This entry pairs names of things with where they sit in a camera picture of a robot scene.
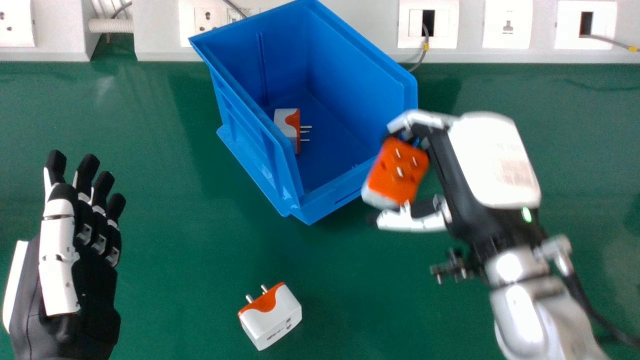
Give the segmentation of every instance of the robotic arm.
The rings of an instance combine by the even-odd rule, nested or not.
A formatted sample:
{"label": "robotic arm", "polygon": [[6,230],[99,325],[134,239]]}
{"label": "robotic arm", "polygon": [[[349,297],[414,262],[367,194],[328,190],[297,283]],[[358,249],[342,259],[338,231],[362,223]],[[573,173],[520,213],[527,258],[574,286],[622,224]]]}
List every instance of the robotic arm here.
{"label": "robotic arm", "polygon": [[[488,112],[458,118],[410,110],[387,130],[427,151],[444,196],[385,206],[372,223],[393,231],[447,230],[468,244],[467,259],[450,251],[449,261],[431,273],[438,283],[448,275],[456,282],[486,279],[496,337],[508,359],[608,359],[576,301],[586,299],[584,292],[568,290],[551,274],[553,260],[563,275],[575,277],[571,245],[564,236],[548,238],[538,222],[541,190],[514,122]],[[370,192],[363,191],[363,200],[382,208]]]}
{"label": "robotic arm", "polygon": [[16,359],[108,359],[120,332],[113,307],[125,199],[109,172],[87,155],[73,185],[67,159],[52,151],[44,167],[40,236],[18,241],[3,304],[3,324]]}

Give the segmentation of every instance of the blue storage box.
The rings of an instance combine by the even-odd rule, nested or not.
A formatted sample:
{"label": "blue storage box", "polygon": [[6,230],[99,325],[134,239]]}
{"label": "blue storage box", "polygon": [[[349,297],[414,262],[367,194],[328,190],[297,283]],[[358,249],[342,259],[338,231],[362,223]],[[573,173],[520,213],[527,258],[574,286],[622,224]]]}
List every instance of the blue storage box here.
{"label": "blue storage box", "polygon": [[[387,122],[417,107],[415,78],[317,0],[190,41],[211,70],[218,136],[282,216],[308,225],[360,195]],[[300,155],[278,108],[313,127]]]}

